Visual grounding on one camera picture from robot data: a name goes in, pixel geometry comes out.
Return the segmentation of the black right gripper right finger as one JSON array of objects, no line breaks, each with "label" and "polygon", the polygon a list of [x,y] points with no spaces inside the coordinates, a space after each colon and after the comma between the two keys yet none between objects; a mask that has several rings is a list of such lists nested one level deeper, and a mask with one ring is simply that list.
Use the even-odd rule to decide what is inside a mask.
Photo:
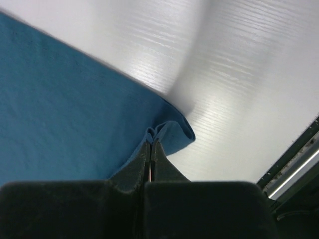
[{"label": "black right gripper right finger", "polygon": [[190,182],[156,141],[144,187],[147,239],[276,239],[266,197],[249,182]]}]

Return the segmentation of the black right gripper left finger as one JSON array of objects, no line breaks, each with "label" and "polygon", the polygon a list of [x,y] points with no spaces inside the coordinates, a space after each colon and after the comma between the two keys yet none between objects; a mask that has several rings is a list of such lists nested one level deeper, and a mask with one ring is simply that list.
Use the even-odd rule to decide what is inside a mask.
[{"label": "black right gripper left finger", "polygon": [[151,145],[107,180],[13,182],[0,189],[3,239],[141,239]]}]

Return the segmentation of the teal blue t shirt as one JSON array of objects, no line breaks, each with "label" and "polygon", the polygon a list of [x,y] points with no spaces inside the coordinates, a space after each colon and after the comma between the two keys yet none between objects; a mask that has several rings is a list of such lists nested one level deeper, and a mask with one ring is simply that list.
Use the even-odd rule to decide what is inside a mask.
[{"label": "teal blue t shirt", "polygon": [[155,140],[171,155],[195,134],[153,91],[1,14],[1,184],[105,180]]}]

